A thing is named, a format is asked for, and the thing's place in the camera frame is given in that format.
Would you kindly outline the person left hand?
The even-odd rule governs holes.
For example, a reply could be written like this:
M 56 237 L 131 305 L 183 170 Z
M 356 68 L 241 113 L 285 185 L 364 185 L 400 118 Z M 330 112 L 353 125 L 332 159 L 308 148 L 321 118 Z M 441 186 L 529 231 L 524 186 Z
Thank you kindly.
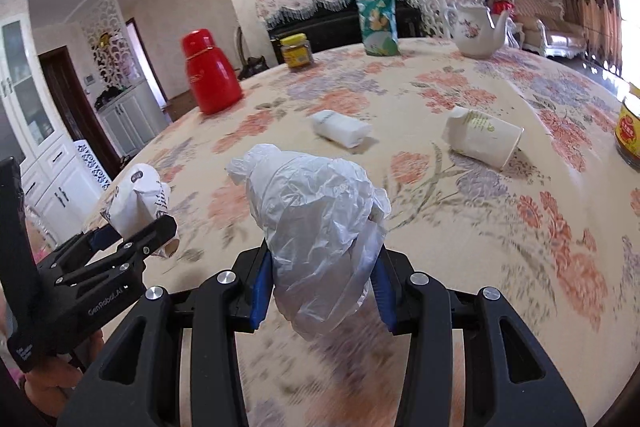
M 24 392 L 37 410 L 58 418 L 83 376 L 80 369 L 65 360 L 50 358 L 25 375 Z

